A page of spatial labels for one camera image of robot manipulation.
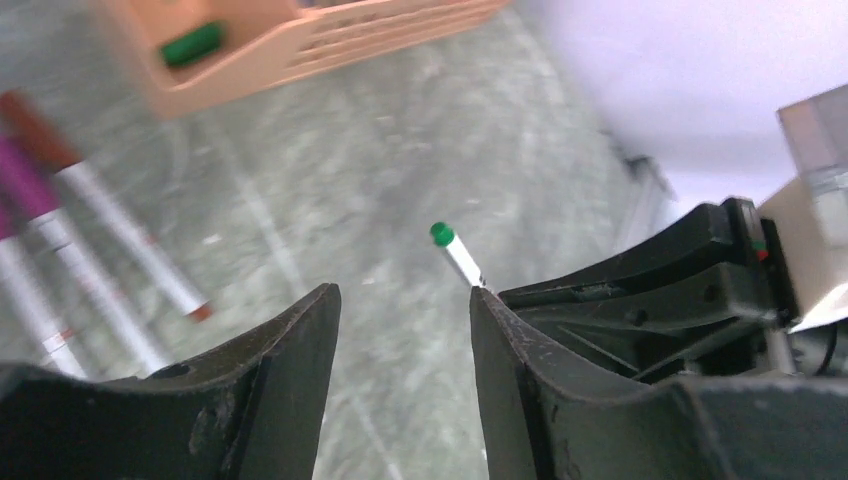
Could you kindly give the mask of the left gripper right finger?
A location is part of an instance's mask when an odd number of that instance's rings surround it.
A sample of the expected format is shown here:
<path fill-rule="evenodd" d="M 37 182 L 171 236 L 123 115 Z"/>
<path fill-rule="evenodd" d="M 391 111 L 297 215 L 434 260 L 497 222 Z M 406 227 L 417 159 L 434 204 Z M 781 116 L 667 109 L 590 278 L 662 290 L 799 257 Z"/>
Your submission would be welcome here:
<path fill-rule="evenodd" d="M 470 327 L 493 479 L 843 479 L 847 384 L 596 366 L 474 288 Z"/>

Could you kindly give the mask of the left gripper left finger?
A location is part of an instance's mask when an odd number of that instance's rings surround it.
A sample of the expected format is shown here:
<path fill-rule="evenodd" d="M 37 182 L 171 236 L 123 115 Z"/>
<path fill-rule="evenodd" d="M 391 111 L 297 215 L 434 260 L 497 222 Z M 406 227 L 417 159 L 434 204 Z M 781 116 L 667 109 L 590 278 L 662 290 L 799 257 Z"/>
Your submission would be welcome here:
<path fill-rule="evenodd" d="M 1 367 L 5 479 L 309 479 L 342 298 L 282 314 L 144 378 L 94 383 Z"/>

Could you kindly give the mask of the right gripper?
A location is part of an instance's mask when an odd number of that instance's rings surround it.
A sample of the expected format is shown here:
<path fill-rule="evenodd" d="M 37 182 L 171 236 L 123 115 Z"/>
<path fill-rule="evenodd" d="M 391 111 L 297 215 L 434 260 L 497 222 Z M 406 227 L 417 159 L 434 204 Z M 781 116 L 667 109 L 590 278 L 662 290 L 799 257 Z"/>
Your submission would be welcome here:
<path fill-rule="evenodd" d="M 739 251 L 749 268 L 725 262 Z M 702 203 L 624 252 L 499 298 L 553 340 L 646 384 L 749 372 L 765 330 L 800 315 L 776 223 L 742 197 Z"/>

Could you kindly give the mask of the white pen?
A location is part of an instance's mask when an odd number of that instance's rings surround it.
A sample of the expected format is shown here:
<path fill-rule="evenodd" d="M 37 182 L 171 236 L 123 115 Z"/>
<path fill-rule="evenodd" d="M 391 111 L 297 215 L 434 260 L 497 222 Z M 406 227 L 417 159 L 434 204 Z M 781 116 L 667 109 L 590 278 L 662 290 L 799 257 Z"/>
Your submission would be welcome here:
<path fill-rule="evenodd" d="M 446 256 L 458 275 L 470 286 L 485 288 L 487 282 L 477 262 L 456 231 L 445 222 L 436 222 L 429 229 L 433 244 Z"/>
<path fill-rule="evenodd" d="M 213 314 L 207 297 L 171 260 L 154 235 L 111 193 L 90 161 L 84 158 L 76 165 L 52 172 L 97 214 L 182 315 L 202 322 Z"/>
<path fill-rule="evenodd" d="M 1 284 L 24 328 L 61 372 L 91 379 L 89 369 L 71 347 L 72 329 L 53 309 L 22 242 L 13 218 L 1 205 Z"/>
<path fill-rule="evenodd" d="M 153 374 L 173 363 L 166 349 L 146 328 L 112 276 L 79 235 L 63 207 L 34 219 L 26 215 L 25 218 L 41 233 L 146 374 Z"/>

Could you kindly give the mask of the magenta pen cap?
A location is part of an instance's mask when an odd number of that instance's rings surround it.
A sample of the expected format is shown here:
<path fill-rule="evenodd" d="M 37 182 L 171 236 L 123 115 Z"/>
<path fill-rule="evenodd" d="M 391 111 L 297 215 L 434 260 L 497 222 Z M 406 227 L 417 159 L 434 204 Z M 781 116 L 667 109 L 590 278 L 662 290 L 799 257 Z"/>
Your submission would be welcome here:
<path fill-rule="evenodd" d="M 62 207 L 52 185 L 9 137 L 1 138 L 1 186 L 30 219 Z"/>

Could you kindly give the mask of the brown pen cap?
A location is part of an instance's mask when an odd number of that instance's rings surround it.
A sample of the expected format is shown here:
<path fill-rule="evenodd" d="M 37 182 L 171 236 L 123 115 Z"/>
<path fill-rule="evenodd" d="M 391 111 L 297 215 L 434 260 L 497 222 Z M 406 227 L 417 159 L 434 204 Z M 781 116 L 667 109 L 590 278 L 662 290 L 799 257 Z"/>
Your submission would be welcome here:
<path fill-rule="evenodd" d="M 84 157 L 17 91 L 1 94 L 1 116 L 25 150 L 54 172 Z"/>

